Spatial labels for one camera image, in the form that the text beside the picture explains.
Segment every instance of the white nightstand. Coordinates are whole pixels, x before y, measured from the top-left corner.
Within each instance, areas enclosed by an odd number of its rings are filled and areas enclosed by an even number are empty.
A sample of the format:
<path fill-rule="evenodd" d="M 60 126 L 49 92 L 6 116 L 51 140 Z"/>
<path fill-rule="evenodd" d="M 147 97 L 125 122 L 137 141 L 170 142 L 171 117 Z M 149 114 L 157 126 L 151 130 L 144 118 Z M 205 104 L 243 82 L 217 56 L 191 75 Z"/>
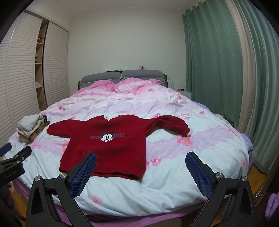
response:
<path fill-rule="evenodd" d="M 180 94 L 182 94 L 183 96 L 187 97 L 188 99 L 191 99 L 191 92 L 188 91 L 176 91 Z"/>

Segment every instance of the gray folded garment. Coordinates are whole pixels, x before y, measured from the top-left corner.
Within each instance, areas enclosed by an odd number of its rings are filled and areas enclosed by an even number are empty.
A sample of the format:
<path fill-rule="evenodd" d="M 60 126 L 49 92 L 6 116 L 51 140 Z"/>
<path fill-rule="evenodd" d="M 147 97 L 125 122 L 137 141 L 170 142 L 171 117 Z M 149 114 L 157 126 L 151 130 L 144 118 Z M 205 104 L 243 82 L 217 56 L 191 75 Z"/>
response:
<path fill-rule="evenodd" d="M 46 115 L 34 114 L 25 116 L 18 122 L 16 130 L 20 134 L 29 137 L 45 121 L 47 121 Z"/>

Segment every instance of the mickey mouse ear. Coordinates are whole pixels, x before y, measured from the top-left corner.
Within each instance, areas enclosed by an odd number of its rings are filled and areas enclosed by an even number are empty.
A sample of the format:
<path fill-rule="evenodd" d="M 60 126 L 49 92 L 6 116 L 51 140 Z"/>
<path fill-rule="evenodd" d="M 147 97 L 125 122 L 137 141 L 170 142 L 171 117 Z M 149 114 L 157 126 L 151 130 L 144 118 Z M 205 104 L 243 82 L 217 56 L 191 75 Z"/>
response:
<path fill-rule="evenodd" d="M 105 134 L 106 134 L 105 131 L 101 131 L 101 132 L 100 132 L 100 135 L 101 135 L 101 136 L 103 136 L 103 135 L 105 135 Z"/>

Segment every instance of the gray headboard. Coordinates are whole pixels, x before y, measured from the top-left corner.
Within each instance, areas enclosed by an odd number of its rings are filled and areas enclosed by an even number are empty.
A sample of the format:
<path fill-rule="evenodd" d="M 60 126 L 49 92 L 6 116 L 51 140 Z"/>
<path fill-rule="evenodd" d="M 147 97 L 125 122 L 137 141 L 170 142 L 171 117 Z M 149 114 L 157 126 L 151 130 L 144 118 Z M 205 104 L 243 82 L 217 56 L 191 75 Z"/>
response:
<path fill-rule="evenodd" d="M 126 70 L 123 71 L 122 73 L 103 72 L 103 73 L 84 76 L 81 79 L 81 81 L 78 82 L 78 89 L 88 87 L 99 80 L 110 80 L 113 83 L 117 84 L 121 80 L 125 80 L 131 77 L 139 78 L 142 80 L 149 80 L 149 79 L 160 80 L 162 86 L 168 87 L 167 75 L 163 74 L 161 71 L 149 70 L 149 69 L 145 69 L 145 70 L 135 69 L 135 70 Z"/>

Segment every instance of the mickey mouse sweatshirt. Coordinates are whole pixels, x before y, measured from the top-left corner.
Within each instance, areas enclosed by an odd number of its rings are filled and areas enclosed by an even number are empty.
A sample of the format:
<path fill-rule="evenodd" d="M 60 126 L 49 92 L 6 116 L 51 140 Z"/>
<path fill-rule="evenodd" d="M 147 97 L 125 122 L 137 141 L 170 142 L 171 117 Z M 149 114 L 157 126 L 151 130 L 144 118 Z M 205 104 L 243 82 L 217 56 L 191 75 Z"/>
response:
<path fill-rule="evenodd" d="M 97 166 L 92 176 L 139 180 L 146 169 L 145 140 L 156 126 L 183 136 L 189 133 L 184 120 L 169 115 L 152 119 L 121 115 L 107 120 L 102 115 L 88 121 L 63 120 L 51 124 L 47 133 L 70 138 L 60 160 L 61 172 L 69 172 L 88 152 L 94 152 Z"/>

